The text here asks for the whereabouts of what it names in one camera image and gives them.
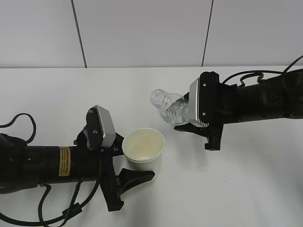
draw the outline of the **cup rim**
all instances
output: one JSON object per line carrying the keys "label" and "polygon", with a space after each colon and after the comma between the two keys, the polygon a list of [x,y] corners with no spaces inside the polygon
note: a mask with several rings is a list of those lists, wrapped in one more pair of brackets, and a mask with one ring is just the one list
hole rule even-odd
{"label": "cup rim", "polygon": [[[143,160],[135,160],[135,159],[130,158],[130,157],[124,152],[124,149],[123,149],[123,147],[124,147],[124,141],[125,141],[125,139],[126,139],[130,134],[132,134],[132,133],[135,132],[135,131],[142,130],[142,129],[149,129],[149,130],[153,130],[153,131],[156,131],[157,133],[159,133],[159,134],[161,135],[162,139],[163,139],[163,147],[162,147],[161,151],[160,151],[157,155],[155,155],[155,156],[153,156],[153,157],[151,157],[151,158],[143,159]],[[122,141],[122,151],[123,151],[123,154],[125,155],[125,157],[126,157],[128,160],[130,160],[130,161],[132,161],[132,162],[136,162],[136,163],[146,163],[146,162],[151,162],[151,161],[155,160],[157,157],[159,157],[159,156],[161,155],[162,151],[164,150],[164,147],[165,147],[165,139],[164,139],[163,134],[162,134],[161,132],[159,132],[158,130],[152,129],[152,128],[139,128],[139,129],[136,129],[136,130],[132,131],[131,133],[129,133],[129,134],[123,139],[123,141]]]}

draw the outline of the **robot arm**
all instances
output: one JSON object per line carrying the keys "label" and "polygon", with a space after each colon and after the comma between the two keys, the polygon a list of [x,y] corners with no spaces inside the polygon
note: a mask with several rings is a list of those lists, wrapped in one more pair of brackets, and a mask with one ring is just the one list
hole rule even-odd
{"label": "robot arm", "polygon": [[[258,84],[245,86],[244,79],[254,76],[258,76]],[[205,149],[220,150],[224,124],[303,118],[303,70],[281,72],[270,79],[262,77],[258,72],[248,74],[237,86],[220,83],[215,72],[202,73],[185,95],[190,123],[175,130],[206,137]]]}

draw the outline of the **cable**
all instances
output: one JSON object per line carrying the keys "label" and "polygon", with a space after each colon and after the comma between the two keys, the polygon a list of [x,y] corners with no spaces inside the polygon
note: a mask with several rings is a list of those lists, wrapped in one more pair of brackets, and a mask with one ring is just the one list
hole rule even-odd
{"label": "cable", "polygon": [[[75,204],[75,201],[76,201],[76,198],[78,196],[78,193],[79,193],[79,190],[80,190],[80,186],[81,186],[81,183],[83,181],[80,180],[77,184],[76,184],[76,187],[75,187],[75,191],[74,191],[74,194],[71,198],[71,202],[70,202],[70,206],[68,207],[67,209],[67,212],[66,212],[66,215],[64,217],[64,221],[62,222],[62,224],[59,226],[59,227],[62,227],[66,224],[66,222],[69,220],[69,217],[70,217],[70,213],[72,211],[72,208]],[[44,226],[44,227],[49,227],[45,222],[44,222],[44,219],[43,219],[43,215],[42,215],[42,205],[44,203],[44,200],[46,199],[48,193],[51,191],[51,186],[49,184],[43,184],[44,187],[46,187],[46,191],[44,192],[40,202],[39,202],[39,206],[38,206],[38,217],[39,217],[39,221],[41,222],[41,224]]]}
{"label": "cable", "polygon": [[293,67],[293,65],[295,65],[301,58],[303,58],[303,55],[298,57],[296,60],[293,61],[293,63],[291,63],[284,71],[283,71],[283,74],[287,73],[287,71]]}
{"label": "cable", "polygon": [[263,81],[262,79],[264,77],[264,74],[262,72],[255,72],[255,73],[244,75],[243,77],[240,78],[241,85],[239,85],[238,87],[245,87],[244,80],[252,77],[258,77],[257,82],[261,83]]}
{"label": "cable", "polygon": [[[96,180],[96,183],[91,191],[91,193],[89,194],[89,196],[87,197],[87,199],[80,204],[80,207],[83,208],[84,206],[86,206],[88,204],[88,202],[93,198],[93,196],[95,195],[98,186],[100,185],[101,182],[101,174],[102,174],[102,168],[101,168],[101,154],[99,155],[99,174],[98,174],[98,178]],[[62,221],[65,218],[64,215],[61,215],[57,218],[45,221],[44,223],[47,225],[56,223],[58,221]],[[26,227],[38,227],[38,226],[43,226],[41,222],[29,222],[29,221],[20,221],[20,220],[15,220],[12,218],[9,218],[7,216],[5,216],[4,214],[0,213],[0,220],[5,221],[7,223],[10,223],[12,225],[16,225],[16,226],[26,226]]]}
{"label": "cable", "polygon": [[30,138],[28,140],[25,141],[26,144],[32,142],[35,138],[35,135],[36,135],[36,122],[34,120],[34,118],[30,115],[30,114],[27,114],[27,113],[19,113],[17,114],[16,116],[14,116],[13,120],[11,120],[9,123],[7,124],[4,124],[4,125],[0,125],[0,128],[7,128],[9,126],[11,126],[15,121],[16,119],[19,117],[19,116],[22,116],[22,115],[26,115],[30,118],[32,124],[33,124],[33,133],[32,135],[30,136]]}
{"label": "cable", "polygon": [[272,71],[272,70],[249,70],[249,71],[243,71],[243,72],[238,72],[236,74],[233,74],[231,76],[229,76],[228,78],[226,78],[222,83],[225,84],[227,81],[229,81],[230,79],[242,75],[242,74],[248,74],[248,73],[273,73],[273,74],[282,74],[283,72],[279,72],[279,71]]}

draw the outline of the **black cable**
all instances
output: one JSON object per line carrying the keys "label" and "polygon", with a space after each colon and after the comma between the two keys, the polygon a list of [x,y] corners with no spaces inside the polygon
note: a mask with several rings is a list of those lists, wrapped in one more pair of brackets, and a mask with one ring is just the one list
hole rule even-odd
{"label": "black cable", "polygon": [[11,120],[9,123],[7,124],[4,124],[4,125],[0,125],[0,128],[7,128],[9,126],[11,126],[15,121],[16,119],[19,117],[19,116],[22,116],[22,115],[26,115],[30,118],[32,124],[33,124],[33,133],[32,135],[30,136],[30,138],[28,140],[25,141],[26,144],[32,142],[35,138],[35,135],[36,135],[36,122],[35,120],[33,119],[33,117],[27,113],[19,113],[17,114],[16,116],[14,116],[13,120]]}
{"label": "black cable", "polygon": [[[88,204],[88,202],[94,197],[98,186],[100,185],[101,182],[101,174],[102,174],[102,168],[101,168],[101,154],[99,155],[99,174],[98,174],[98,178],[96,180],[96,183],[94,185],[93,190],[91,191],[91,193],[89,194],[89,196],[87,197],[87,199],[80,204],[80,207],[83,208],[84,206],[86,206]],[[61,215],[57,218],[45,221],[45,224],[50,225],[53,223],[56,223],[58,221],[62,221],[65,218],[64,215]],[[29,221],[20,221],[20,220],[15,220],[12,218],[9,218],[7,216],[5,216],[4,214],[0,213],[0,220],[5,221],[7,223],[10,223],[12,225],[16,225],[16,226],[26,226],[26,227],[38,227],[38,226],[42,226],[41,222],[29,222]]]}
{"label": "black cable", "polygon": [[243,71],[243,72],[238,72],[236,74],[233,74],[233,75],[229,76],[222,83],[225,84],[228,80],[230,80],[230,79],[232,79],[234,77],[237,77],[237,76],[242,75],[242,74],[248,74],[248,73],[274,73],[274,74],[282,74],[283,72],[272,71],[272,70],[249,70],[249,71]]}
{"label": "black cable", "polygon": [[296,64],[301,58],[303,58],[303,55],[298,57],[296,60],[293,61],[293,63],[291,63],[284,71],[283,71],[283,74],[287,73],[287,71],[293,67],[294,64]]}
{"label": "black cable", "polygon": [[[70,206],[69,206],[69,208],[68,208],[68,210],[67,210],[67,212],[66,212],[66,215],[65,215],[65,217],[64,217],[64,221],[62,222],[61,225],[59,225],[59,227],[64,226],[64,225],[66,224],[66,222],[69,220],[69,216],[70,216],[71,210],[72,210],[72,208],[73,208],[73,206],[74,206],[74,204],[75,204],[75,201],[76,201],[76,199],[77,199],[77,196],[78,196],[78,193],[79,193],[79,190],[80,190],[80,185],[81,185],[82,182],[83,182],[83,181],[80,180],[80,181],[76,184],[74,194],[73,194],[73,196],[72,196],[72,198],[71,198]],[[43,219],[43,215],[42,215],[42,206],[43,206],[44,200],[46,199],[48,193],[51,191],[51,186],[50,186],[49,184],[43,184],[43,186],[46,187],[46,191],[45,191],[45,193],[43,194],[43,196],[42,196],[42,198],[41,198],[41,200],[40,200],[40,202],[39,202],[39,206],[38,206],[38,217],[39,217],[39,221],[41,222],[41,224],[43,225],[43,227],[49,227],[49,226],[45,223],[45,221],[44,221],[44,219]]]}
{"label": "black cable", "polygon": [[213,6],[214,6],[214,0],[212,0],[212,5],[210,7],[210,14],[209,14],[209,19],[208,19],[207,32],[206,32],[206,38],[205,38],[205,44],[204,44],[204,51],[203,51],[203,58],[202,58],[202,65],[201,65],[201,67],[203,67],[203,64],[204,64],[204,57],[205,57],[207,40],[208,40],[210,21],[212,19]]}
{"label": "black cable", "polygon": [[238,87],[245,87],[244,80],[252,77],[258,77],[257,82],[261,83],[263,81],[262,79],[264,77],[264,74],[262,72],[255,72],[255,73],[244,75],[243,77],[240,78],[241,85],[239,85]]}

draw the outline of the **white wall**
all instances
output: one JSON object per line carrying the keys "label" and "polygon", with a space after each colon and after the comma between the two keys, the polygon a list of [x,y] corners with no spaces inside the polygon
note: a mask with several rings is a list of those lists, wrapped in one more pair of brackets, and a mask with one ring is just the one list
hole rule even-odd
{"label": "white wall", "polygon": [[0,68],[84,66],[69,0],[0,2]]}
{"label": "white wall", "polygon": [[[211,0],[74,0],[88,67],[201,66]],[[302,0],[214,0],[205,66],[287,65]],[[2,0],[0,68],[84,67],[70,0]]]}
{"label": "white wall", "polygon": [[75,0],[88,67],[201,66],[211,0]]}
{"label": "white wall", "polygon": [[302,0],[214,0],[205,65],[288,65],[303,54]]}

